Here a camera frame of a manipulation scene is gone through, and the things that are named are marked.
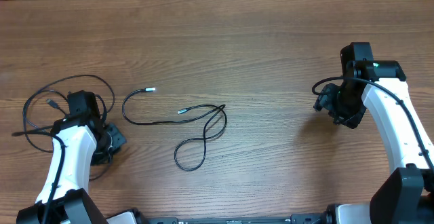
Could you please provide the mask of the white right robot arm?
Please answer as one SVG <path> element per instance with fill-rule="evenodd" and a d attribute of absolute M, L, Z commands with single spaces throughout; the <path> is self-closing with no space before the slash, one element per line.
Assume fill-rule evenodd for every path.
<path fill-rule="evenodd" d="M 390 176 L 367 204 L 337 204 L 324 223 L 432 223 L 433 143 L 427 136 L 396 61 L 365 58 L 342 62 L 342 84 L 335 77 L 314 104 L 328 110 L 334 124 L 356 128 L 366 111 L 372 115 L 389 161 Z"/>

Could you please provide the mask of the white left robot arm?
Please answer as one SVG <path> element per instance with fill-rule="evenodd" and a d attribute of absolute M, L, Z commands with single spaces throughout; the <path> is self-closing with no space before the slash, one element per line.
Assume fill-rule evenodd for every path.
<path fill-rule="evenodd" d="M 97 140 L 89 120 L 60 119 L 50 132 L 27 131 L 25 134 L 52 138 L 53 154 L 43 189 L 35 203 L 20 210 L 17 223 L 137 224 L 141 217 L 135 210 L 124 210 L 106 218 L 88 195 L 90 166 Z"/>

